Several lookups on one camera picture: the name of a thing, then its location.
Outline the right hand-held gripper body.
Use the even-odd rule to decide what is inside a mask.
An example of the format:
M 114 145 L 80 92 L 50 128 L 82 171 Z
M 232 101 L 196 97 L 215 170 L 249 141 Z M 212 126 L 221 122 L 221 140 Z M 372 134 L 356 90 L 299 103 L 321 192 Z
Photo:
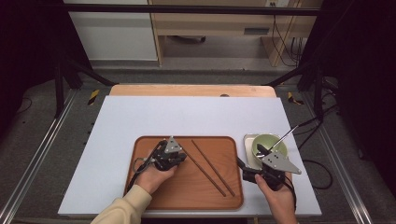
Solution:
M 285 182 L 285 173 L 300 175 L 302 171 L 280 152 L 271 152 L 268 155 L 259 153 L 257 158 L 262 163 L 261 176 L 269 188 L 278 191 Z

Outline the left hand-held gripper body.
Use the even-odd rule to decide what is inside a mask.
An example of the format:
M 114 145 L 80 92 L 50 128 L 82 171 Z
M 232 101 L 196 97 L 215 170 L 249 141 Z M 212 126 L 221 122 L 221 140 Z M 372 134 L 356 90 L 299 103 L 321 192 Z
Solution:
M 182 146 L 173 136 L 159 142 L 160 146 L 154 150 L 153 163 L 158 170 L 167 171 L 174 166 L 178 166 L 178 154 L 182 152 Z

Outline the green bowl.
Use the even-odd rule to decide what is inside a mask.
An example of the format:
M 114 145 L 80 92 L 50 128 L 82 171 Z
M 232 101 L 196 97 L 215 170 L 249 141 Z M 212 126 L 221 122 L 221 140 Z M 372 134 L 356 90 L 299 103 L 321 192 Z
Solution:
M 264 156 L 268 156 L 272 152 L 279 152 L 285 157 L 288 156 L 288 149 L 283 142 L 280 142 L 275 146 L 275 143 L 280 139 L 279 135 L 276 134 L 259 134 L 257 135 L 251 144 L 251 154 L 253 160 L 260 164 Z

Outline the metal spoon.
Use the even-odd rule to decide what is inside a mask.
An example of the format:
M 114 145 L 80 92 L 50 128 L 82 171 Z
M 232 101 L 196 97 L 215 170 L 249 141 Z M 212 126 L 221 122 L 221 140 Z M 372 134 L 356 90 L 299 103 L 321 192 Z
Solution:
M 280 137 L 270 148 L 267 148 L 270 151 L 270 153 L 275 147 L 277 147 L 281 142 L 283 142 L 298 127 L 299 125 L 295 125 L 294 127 L 292 127 L 288 132 L 286 132 L 282 137 Z

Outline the brown wooden tray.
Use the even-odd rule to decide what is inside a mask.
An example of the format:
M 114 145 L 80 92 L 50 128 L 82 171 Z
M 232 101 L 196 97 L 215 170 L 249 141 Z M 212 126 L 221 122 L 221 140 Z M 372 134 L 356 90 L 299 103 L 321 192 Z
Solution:
M 244 202 L 244 196 L 240 170 L 237 165 L 235 141 L 229 136 L 177 136 L 175 139 L 190 152 L 227 196 L 223 197 L 187 157 L 177 167 L 175 175 L 161 184 L 157 191 L 153 193 L 148 208 L 152 211 L 239 209 Z M 191 139 L 197 143 L 233 189 L 236 194 L 234 197 L 208 165 Z

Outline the person's left hand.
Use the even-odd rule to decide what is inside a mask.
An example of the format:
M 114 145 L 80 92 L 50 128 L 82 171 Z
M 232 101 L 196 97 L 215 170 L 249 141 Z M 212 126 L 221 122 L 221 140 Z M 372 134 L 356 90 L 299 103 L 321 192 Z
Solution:
M 144 189 L 148 194 L 154 193 L 160 185 L 171 178 L 177 170 L 174 166 L 167 171 L 158 170 L 153 164 L 143 171 L 134 182 L 137 186 Z

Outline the person's right hand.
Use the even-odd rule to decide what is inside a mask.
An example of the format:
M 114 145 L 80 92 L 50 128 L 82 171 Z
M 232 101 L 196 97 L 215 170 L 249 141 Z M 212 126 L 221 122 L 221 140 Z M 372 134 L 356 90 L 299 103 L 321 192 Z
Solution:
M 294 200 L 292 192 L 283 187 L 278 191 L 269 188 L 265 180 L 260 175 L 255 175 L 256 183 L 265 196 L 274 219 L 283 216 L 295 216 Z

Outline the white board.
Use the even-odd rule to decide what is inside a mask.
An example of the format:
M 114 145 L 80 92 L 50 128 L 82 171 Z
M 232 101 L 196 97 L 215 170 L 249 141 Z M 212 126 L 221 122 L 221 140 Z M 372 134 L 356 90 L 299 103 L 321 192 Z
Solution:
M 248 164 L 246 134 L 283 136 L 290 125 L 282 102 L 266 97 L 108 96 L 59 208 L 63 216 L 94 217 L 123 195 L 133 169 L 164 138 L 229 136 L 237 159 Z M 284 140 L 289 160 L 304 166 L 292 135 Z M 237 210 L 146 210 L 146 217 L 267 217 L 259 188 L 243 180 Z

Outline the yellow black tape strip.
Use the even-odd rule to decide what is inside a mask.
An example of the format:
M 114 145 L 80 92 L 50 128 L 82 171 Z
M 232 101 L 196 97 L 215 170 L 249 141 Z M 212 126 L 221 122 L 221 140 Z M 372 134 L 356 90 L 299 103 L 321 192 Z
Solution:
M 98 94 L 99 94 L 99 91 L 100 91 L 100 90 L 94 90 L 94 91 L 92 91 L 92 94 L 91 94 L 91 96 L 90 96 L 90 99 L 89 99 L 87 105 L 93 105 L 93 103 L 94 103 L 96 97 L 97 97 Z
M 304 105 L 304 101 L 302 101 L 302 100 L 296 100 L 294 97 L 293 97 L 293 94 L 292 94 L 292 92 L 288 92 L 288 102 L 289 103 L 293 103 L 293 104 L 296 104 L 296 105 Z

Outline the light wooden table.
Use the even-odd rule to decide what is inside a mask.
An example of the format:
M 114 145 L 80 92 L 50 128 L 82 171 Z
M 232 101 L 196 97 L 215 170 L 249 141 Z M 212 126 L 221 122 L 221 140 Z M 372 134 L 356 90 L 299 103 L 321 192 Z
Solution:
M 276 98 L 270 86 L 190 85 L 190 84 L 119 84 L 110 96 L 213 96 Z

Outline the black metal stand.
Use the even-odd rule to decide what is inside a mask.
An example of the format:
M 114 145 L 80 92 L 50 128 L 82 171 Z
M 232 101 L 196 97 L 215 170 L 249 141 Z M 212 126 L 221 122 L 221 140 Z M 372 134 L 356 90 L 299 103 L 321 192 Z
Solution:
M 79 73 L 83 73 L 104 84 L 105 86 L 115 86 L 116 82 L 106 79 L 87 66 L 82 65 L 70 58 L 59 59 L 54 66 L 54 80 L 55 80 L 55 95 L 56 95 L 56 112 L 54 117 L 59 118 L 64 111 L 64 84 L 63 81 L 69 84 L 71 89 L 79 89 L 82 86 L 82 80 Z
M 299 91 L 307 91 L 311 86 L 314 86 L 313 110 L 318 119 L 323 121 L 324 110 L 322 108 L 321 97 L 323 87 L 322 79 L 324 76 L 323 70 L 318 63 L 301 63 L 297 68 L 289 71 L 286 75 L 266 83 L 266 86 L 276 87 L 298 75 L 301 75 L 301 78 L 297 83 L 297 89 Z

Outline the dark curtain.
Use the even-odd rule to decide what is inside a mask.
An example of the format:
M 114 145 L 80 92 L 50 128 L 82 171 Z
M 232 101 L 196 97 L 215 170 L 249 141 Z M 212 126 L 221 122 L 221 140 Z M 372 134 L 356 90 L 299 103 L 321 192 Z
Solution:
M 24 93 L 54 79 L 54 41 L 86 68 L 91 63 L 68 12 L 41 5 L 64 0 L 0 0 L 0 137 L 11 126 Z
M 396 197 L 396 0 L 323 0 L 303 60 L 338 81 L 363 153 Z

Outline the white cabinet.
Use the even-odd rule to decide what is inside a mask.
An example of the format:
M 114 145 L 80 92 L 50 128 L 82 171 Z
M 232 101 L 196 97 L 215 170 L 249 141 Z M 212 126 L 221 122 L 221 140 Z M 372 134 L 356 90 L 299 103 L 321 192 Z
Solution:
M 148 13 L 70 12 L 91 61 L 156 61 Z

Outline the light wooden desk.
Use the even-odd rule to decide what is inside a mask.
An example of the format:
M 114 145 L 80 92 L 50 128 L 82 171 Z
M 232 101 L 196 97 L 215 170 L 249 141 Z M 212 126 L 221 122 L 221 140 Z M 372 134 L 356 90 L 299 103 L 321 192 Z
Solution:
M 226 7 L 297 7 L 315 8 L 323 0 L 148 0 L 151 5 L 226 6 Z M 314 16 L 231 15 L 231 14 L 161 14 L 151 15 L 154 34 L 158 36 L 252 35 L 262 39 L 270 64 L 277 66 L 292 38 L 309 37 Z

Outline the aluminium floor rail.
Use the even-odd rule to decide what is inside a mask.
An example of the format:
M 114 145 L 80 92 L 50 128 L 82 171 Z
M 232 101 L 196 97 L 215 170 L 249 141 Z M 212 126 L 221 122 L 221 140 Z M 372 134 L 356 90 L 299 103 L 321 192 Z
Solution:
M 48 131 L 44 135 L 38 149 L 36 150 L 33 158 L 30 160 L 27 168 L 25 169 L 18 185 L 13 190 L 11 196 L 8 198 L 7 203 L 0 211 L 0 224 L 10 224 L 16 215 L 21 202 L 23 201 L 28 189 L 32 185 L 33 180 L 43 162 L 46 158 L 50 147 L 55 140 L 58 132 L 63 126 L 64 120 L 67 117 L 72 104 L 75 102 L 78 90 L 70 90 L 64 100 L 64 108 L 59 112 L 58 116 L 52 121 Z
M 323 121 L 314 120 L 299 145 L 303 163 L 314 184 L 325 223 L 373 224 L 338 147 L 329 136 L 327 123 L 335 123 L 337 105 L 326 103 Z

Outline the black horizontal frame bar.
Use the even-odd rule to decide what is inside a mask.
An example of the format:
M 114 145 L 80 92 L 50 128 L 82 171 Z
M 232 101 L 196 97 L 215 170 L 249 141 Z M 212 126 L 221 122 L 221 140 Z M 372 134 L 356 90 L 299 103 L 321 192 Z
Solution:
M 315 8 L 295 7 L 224 7 L 224 6 L 180 6 L 180 5 L 105 5 L 63 4 L 61 8 L 73 12 L 116 12 L 116 13 L 178 13 L 178 14 L 233 14 L 233 15 L 283 15 L 317 16 L 322 13 Z

